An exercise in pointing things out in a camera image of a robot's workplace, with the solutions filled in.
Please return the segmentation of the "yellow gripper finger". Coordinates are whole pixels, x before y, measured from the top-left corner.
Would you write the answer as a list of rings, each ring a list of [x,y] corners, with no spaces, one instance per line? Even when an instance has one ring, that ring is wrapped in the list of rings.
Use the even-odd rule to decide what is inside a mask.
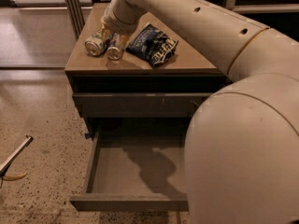
[[[128,40],[129,40],[129,36],[128,35],[120,35],[120,38],[119,38],[119,47],[121,49],[125,49]]]
[[[102,40],[107,42],[113,37],[113,32],[107,28],[106,25],[102,25],[101,27],[101,36]]]

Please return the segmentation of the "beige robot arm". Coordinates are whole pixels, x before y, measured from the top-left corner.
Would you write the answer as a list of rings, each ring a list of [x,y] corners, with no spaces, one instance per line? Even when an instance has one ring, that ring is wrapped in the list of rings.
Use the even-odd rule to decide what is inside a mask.
[[[298,43],[205,0],[112,0],[104,21],[130,34],[146,12],[232,81],[186,134],[191,224],[298,224]]]

